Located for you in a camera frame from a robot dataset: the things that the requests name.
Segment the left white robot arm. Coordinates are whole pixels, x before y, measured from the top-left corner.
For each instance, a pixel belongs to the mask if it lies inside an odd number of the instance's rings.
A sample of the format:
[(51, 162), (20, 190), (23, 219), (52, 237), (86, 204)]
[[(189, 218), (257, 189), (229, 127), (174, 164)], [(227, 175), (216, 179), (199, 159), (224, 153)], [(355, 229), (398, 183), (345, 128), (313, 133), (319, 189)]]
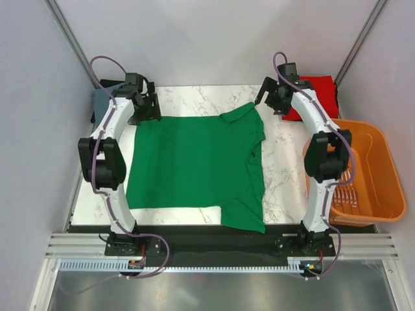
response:
[(149, 240), (137, 232), (128, 206), (126, 163), (119, 140), (127, 125), (160, 119), (154, 82), (125, 82), (110, 93), (108, 109), (95, 131), (78, 141), (83, 177), (103, 200), (111, 221), (106, 256), (138, 256)]

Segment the green polo shirt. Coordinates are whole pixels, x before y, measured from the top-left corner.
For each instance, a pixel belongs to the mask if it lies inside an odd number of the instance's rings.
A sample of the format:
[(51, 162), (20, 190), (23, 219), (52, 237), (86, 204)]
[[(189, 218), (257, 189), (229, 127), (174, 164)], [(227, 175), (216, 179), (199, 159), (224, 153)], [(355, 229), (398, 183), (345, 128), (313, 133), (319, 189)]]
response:
[(137, 127), (129, 208), (220, 208), (223, 226), (265, 232), (264, 123), (251, 102), (214, 116), (163, 117)]

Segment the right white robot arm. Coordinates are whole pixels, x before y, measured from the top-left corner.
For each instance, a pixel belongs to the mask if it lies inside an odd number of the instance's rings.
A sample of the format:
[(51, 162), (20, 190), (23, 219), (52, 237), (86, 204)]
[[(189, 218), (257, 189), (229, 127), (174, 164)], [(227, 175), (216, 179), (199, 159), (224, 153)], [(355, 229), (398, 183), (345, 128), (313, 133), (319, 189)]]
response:
[(341, 130), (329, 117), (305, 81), (266, 77), (255, 98), (256, 104), (260, 102), (265, 102), (276, 115), (296, 110), (311, 134), (304, 157), (309, 177), (307, 211), (297, 235), (288, 238), (289, 250), (303, 256), (331, 254), (329, 212), (340, 177), (348, 167), (351, 133)]

